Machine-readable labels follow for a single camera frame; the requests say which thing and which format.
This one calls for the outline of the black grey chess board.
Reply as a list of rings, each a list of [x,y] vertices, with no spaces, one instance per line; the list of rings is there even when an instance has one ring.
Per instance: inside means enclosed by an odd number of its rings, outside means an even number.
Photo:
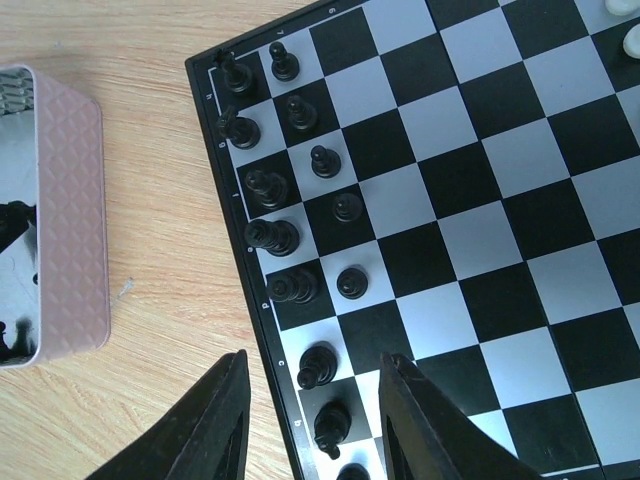
[[[334,479],[348,464],[386,477],[380,356],[413,361],[515,458],[549,479],[639,475],[639,24],[604,1],[323,1],[186,62],[204,141],[291,475]],[[299,75],[277,80],[282,42]],[[219,49],[254,72],[229,92]],[[300,132],[286,102],[317,111]],[[229,105],[260,141],[216,129]],[[316,145],[342,162],[311,169]],[[287,181],[260,205],[251,170]],[[339,222],[336,195],[363,202]],[[285,220],[299,247],[276,257],[244,238],[255,219]],[[308,303],[276,303],[274,273],[307,268]],[[342,297],[338,275],[367,274]],[[338,370],[298,386],[299,360],[328,342]],[[352,417],[340,457],[314,442],[321,408]]]

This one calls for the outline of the black pawn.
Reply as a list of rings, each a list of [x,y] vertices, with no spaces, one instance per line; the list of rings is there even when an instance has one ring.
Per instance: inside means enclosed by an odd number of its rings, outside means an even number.
[[[300,72],[298,58],[290,53],[284,44],[275,41],[269,45],[269,54],[271,56],[271,71],[273,76],[282,82],[294,80]]]
[[[361,298],[367,292],[368,285],[369,280],[366,272],[357,267],[346,268],[336,280],[339,294],[348,300]]]
[[[351,223],[360,218],[363,212],[363,202],[358,195],[353,193],[341,193],[336,195],[332,212],[334,217],[342,223]]]
[[[316,108],[299,95],[289,96],[286,102],[290,125],[300,132],[315,128],[318,115]]]
[[[316,145],[311,149],[310,158],[312,172],[319,178],[333,178],[341,170],[342,162],[339,154],[322,145]]]

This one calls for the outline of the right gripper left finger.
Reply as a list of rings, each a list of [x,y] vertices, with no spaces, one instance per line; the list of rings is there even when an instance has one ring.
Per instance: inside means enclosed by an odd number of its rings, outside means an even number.
[[[227,353],[147,432],[89,477],[243,479],[249,413],[247,353]]]

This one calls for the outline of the pink tin with black pieces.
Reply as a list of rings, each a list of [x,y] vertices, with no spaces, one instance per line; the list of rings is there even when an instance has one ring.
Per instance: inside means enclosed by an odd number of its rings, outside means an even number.
[[[1,68],[1,367],[111,333],[102,112],[20,63]]]

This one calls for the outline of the white pawn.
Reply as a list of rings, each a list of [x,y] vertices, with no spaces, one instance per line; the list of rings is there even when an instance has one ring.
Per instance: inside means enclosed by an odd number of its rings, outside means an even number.
[[[605,8],[616,16],[629,16],[640,9],[640,0],[605,0]]]
[[[640,25],[633,26],[623,39],[624,52],[633,59],[640,59]]]

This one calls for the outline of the black bishop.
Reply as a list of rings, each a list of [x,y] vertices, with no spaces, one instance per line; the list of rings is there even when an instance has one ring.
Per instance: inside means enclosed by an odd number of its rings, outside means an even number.
[[[329,384],[337,374],[338,355],[328,342],[319,342],[308,347],[299,360],[296,377],[298,386],[303,390],[312,390]]]

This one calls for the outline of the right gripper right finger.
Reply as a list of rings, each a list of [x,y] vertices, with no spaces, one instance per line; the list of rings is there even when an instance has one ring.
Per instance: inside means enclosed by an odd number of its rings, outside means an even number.
[[[538,479],[407,357],[381,355],[379,404],[390,479]]]

